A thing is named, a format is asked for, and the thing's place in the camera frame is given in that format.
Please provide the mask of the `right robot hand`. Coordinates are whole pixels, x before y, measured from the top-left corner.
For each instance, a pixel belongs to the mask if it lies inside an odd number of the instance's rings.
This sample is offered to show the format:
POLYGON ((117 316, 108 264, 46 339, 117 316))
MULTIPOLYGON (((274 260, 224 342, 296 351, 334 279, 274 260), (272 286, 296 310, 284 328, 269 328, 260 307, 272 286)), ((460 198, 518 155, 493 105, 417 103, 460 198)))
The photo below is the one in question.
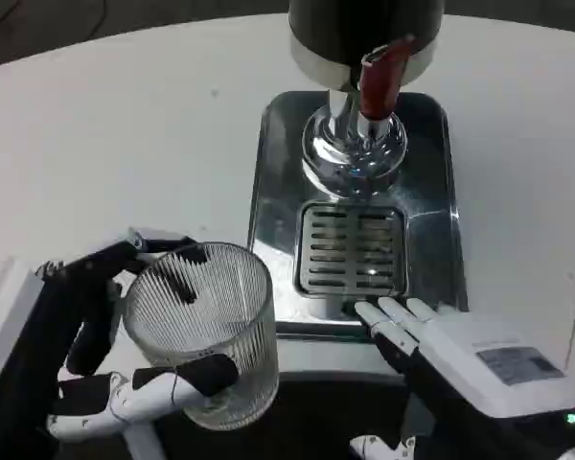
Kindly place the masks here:
POLYGON ((359 301, 383 359, 458 459, 575 459, 575 380, 493 316, 359 301))

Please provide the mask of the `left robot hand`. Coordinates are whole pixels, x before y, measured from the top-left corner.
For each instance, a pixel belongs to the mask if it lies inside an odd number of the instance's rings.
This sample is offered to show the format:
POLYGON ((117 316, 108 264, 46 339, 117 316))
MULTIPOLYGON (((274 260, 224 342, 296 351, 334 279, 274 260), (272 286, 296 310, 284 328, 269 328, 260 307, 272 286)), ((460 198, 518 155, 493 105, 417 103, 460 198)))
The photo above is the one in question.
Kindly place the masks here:
POLYGON ((118 324, 122 271, 141 273, 150 256, 189 239, 130 230, 76 260, 0 268, 0 449, 48 435, 78 441, 113 434, 212 397, 239 378, 212 354, 190 362, 103 374, 118 324))

